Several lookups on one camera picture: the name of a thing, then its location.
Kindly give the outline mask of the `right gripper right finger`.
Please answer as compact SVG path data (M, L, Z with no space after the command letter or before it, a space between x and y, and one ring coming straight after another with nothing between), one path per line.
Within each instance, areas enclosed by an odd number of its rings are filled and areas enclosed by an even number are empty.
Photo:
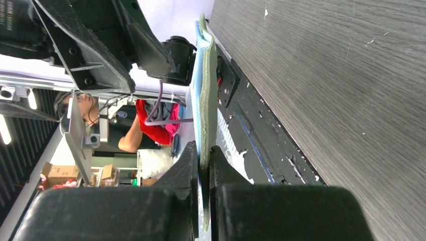
M213 240L372 240L361 206L341 187L253 185L218 146L209 159Z

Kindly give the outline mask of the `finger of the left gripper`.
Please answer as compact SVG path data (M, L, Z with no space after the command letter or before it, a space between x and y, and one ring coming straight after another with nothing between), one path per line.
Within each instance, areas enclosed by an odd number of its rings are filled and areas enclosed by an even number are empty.
M170 53L153 34L137 1L111 1L124 38L119 40L130 48L130 58L151 77L161 78L176 73Z

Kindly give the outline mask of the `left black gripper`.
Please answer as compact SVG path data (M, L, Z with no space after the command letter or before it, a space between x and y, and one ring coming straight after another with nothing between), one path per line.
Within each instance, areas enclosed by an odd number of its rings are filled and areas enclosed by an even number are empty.
M82 92L130 94L135 83L69 1L1 1L1 54L64 66Z

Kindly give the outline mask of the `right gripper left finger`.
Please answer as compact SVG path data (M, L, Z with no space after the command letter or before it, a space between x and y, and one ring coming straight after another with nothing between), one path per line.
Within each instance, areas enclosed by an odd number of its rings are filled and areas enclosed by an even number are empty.
M197 151L192 141L153 185L42 192L14 240L194 240L197 226Z

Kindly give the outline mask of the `sage green card holder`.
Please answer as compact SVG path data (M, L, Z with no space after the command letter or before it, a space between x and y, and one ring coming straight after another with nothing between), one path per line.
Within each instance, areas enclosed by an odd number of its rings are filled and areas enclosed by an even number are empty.
M195 143L198 155L198 176L201 186L203 218L201 227L208 231L210 221L209 158L216 145L218 126L218 55L214 36L207 30L207 21L201 14L195 26L196 57L190 95L192 102Z

